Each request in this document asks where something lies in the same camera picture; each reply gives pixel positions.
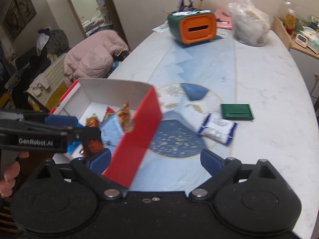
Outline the person's left hand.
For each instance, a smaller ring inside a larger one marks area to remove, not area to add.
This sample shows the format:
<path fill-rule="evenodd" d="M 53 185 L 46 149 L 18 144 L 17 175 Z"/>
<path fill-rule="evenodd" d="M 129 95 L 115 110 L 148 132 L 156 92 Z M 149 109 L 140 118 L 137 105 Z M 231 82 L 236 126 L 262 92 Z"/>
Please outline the person's left hand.
<path fill-rule="evenodd" d="M 9 197 L 12 195 L 13 188 L 16 184 L 15 178 L 19 175 L 20 168 L 20 163 L 15 161 L 4 169 L 3 179 L 1 179 L 0 182 L 1 197 Z"/>

